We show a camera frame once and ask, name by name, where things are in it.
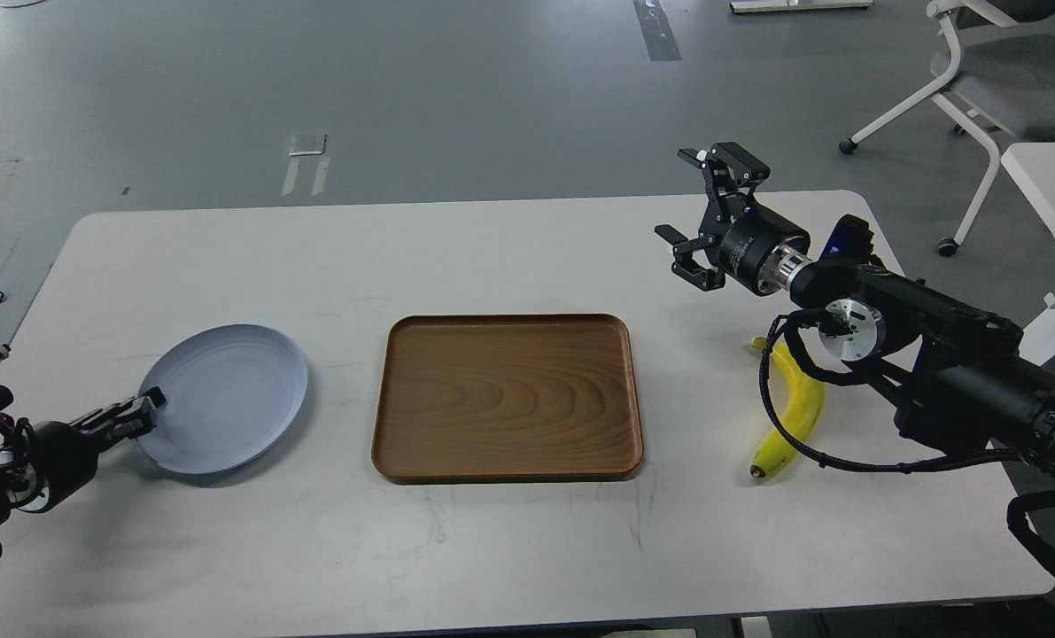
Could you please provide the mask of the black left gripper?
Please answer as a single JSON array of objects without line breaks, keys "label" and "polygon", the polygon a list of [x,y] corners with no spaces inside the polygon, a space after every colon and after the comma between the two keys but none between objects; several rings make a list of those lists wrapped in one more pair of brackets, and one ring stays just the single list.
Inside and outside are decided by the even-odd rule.
[{"label": "black left gripper", "polygon": [[167,406],[161,388],[106,405],[69,424],[45,423],[35,432],[28,469],[35,485],[28,503],[61,503],[97,475],[98,457],[123,440],[153,432]]}]

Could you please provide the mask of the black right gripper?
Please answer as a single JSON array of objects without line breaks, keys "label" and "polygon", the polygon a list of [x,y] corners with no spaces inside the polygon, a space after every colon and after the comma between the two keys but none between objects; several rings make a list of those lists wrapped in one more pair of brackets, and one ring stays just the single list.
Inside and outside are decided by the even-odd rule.
[{"label": "black right gripper", "polygon": [[[726,273],[757,296],[774,294],[780,289],[780,246],[806,253],[811,235],[769,207],[753,206],[757,186],[771,176],[770,167],[736,142],[713,143],[708,150],[680,148],[678,157],[701,169],[708,205],[695,238],[669,223],[654,227],[671,246],[673,274],[705,292],[725,286]],[[715,267],[703,267],[694,258],[709,249],[715,249]]]}]

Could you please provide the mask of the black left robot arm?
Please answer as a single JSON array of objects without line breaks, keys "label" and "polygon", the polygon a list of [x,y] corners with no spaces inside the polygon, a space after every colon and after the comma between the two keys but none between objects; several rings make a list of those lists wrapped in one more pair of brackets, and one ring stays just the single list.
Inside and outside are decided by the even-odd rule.
[{"label": "black left robot arm", "polygon": [[[12,348],[0,344],[0,361]],[[69,423],[33,424],[8,415],[9,388],[0,385],[0,525],[14,511],[49,513],[97,475],[99,457],[123,440],[153,432],[167,403],[154,386]],[[4,545],[0,541],[0,558]]]}]

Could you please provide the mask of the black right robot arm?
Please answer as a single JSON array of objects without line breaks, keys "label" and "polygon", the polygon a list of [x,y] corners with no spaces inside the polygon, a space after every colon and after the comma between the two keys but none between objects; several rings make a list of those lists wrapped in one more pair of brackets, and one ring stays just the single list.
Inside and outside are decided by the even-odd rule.
[{"label": "black right robot arm", "polygon": [[[770,170],[737,143],[680,149],[708,205],[696,236],[661,223],[674,275],[710,292],[737,282],[786,293],[795,311],[767,331],[808,376],[868,386],[895,408],[904,439],[936,459],[899,473],[972,467],[1012,456],[1055,480],[1055,375],[1020,356],[1024,331],[896,274],[875,254],[871,223],[844,215],[811,257],[811,235],[757,201]],[[1046,494],[1055,503],[1055,490]]]}]

